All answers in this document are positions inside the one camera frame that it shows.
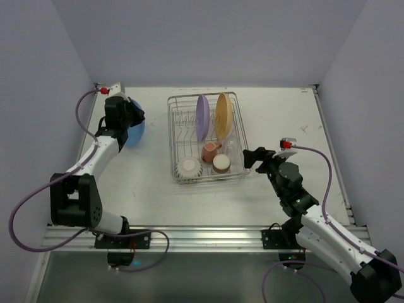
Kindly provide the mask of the blue plate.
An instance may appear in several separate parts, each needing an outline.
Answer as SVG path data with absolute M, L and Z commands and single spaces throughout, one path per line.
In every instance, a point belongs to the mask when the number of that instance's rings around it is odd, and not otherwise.
M 135 100 L 133 101 L 136 103 L 138 107 L 141 108 L 141 105 L 137 101 Z M 145 132 L 145 120 L 139 125 L 128 125 L 128 138 L 126 140 L 125 145 L 128 147 L 136 146 L 140 142 L 144 132 Z

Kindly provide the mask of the yellow plate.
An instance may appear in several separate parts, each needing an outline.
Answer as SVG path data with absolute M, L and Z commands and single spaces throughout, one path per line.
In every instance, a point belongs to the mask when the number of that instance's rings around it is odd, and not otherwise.
M 217 138 L 224 140 L 232 127 L 232 104 L 229 96 L 221 93 L 215 109 L 215 130 Z

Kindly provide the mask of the purple plate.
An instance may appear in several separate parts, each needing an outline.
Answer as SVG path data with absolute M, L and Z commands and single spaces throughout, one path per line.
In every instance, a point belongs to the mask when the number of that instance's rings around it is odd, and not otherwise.
M 196 105 L 196 135 L 199 142 L 205 140 L 210 123 L 210 106 L 205 95 L 200 94 Z

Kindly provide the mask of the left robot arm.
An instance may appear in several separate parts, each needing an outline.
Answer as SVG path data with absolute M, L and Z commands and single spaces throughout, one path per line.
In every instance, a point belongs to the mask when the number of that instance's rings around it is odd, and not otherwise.
M 97 180 L 129 138 L 128 130 L 144 122 L 145 113 L 130 98 L 109 97 L 99 125 L 84 156 L 65 174 L 50 181 L 50 213 L 54 225 L 83 227 L 109 235 L 129 232 L 126 217 L 103 209 Z

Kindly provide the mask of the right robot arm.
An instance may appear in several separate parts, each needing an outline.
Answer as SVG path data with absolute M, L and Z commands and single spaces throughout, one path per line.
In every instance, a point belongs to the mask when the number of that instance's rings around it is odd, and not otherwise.
M 368 245 L 327 214 L 320 203 L 303 187 L 299 167 L 288 158 L 299 150 L 291 141 L 281 140 L 275 152 L 259 147 L 244 150 L 244 167 L 256 162 L 259 174 L 265 174 L 289 220 L 281 226 L 289 239 L 312 251 L 349 285 L 358 302 L 386 302 L 402 288 L 403 268 L 387 249 Z

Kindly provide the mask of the clear glass tumbler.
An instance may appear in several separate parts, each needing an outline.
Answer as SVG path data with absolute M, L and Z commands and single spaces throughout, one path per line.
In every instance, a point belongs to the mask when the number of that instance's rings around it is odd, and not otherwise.
M 236 156 L 241 149 L 241 140 L 237 136 L 229 136 L 223 143 L 224 154 L 228 157 Z

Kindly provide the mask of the white brown cup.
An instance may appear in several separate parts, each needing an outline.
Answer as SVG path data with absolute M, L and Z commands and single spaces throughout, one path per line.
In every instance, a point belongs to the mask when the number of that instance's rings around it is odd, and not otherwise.
M 213 174 L 226 174 L 230 171 L 230 158 L 225 154 L 218 154 L 212 161 Z

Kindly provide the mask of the pink mug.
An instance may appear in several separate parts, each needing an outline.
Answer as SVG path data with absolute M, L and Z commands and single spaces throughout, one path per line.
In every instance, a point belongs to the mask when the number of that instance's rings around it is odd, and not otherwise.
M 213 159 L 217 156 L 218 150 L 222 147 L 220 142 L 209 141 L 204 144 L 201 159 L 205 163 L 212 163 Z

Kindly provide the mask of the white striped bowl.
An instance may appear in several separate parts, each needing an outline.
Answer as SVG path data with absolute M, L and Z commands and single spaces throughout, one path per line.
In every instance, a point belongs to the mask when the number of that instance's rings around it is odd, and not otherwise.
M 175 166 L 175 176 L 180 179 L 194 179 L 202 175 L 201 162 L 194 157 L 182 157 Z

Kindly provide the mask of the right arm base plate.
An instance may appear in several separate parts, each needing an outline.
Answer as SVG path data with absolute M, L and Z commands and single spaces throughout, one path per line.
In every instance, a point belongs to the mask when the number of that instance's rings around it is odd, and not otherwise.
M 269 250 L 299 250 L 295 234 L 283 229 L 264 229 L 261 231 L 263 249 Z

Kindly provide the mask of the aluminium mounting rail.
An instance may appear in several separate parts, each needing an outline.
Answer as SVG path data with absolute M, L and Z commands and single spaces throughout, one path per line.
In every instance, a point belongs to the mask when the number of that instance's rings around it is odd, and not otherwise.
M 364 242 L 371 244 L 371 238 L 365 227 L 350 225 L 348 230 Z M 173 253 L 270 253 L 263 249 L 261 231 L 265 226 L 251 227 L 197 227 L 197 226 L 166 226 L 166 227 L 134 227 L 134 229 L 157 229 L 169 238 L 169 252 Z M 56 246 L 67 240 L 79 228 L 47 227 L 41 248 Z M 144 252 L 164 252 L 167 240 L 164 235 L 153 232 L 151 238 L 146 236 L 148 249 Z M 59 250 L 86 251 L 95 249 L 96 237 L 91 232 L 83 232 Z

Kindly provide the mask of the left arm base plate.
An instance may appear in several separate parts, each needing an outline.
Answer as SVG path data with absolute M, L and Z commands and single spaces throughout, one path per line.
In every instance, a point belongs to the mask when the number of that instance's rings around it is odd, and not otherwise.
M 112 235 L 103 237 L 98 236 L 95 239 L 94 247 L 96 249 L 149 249 L 152 239 L 151 231 L 148 229 L 130 229 L 126 235 Z

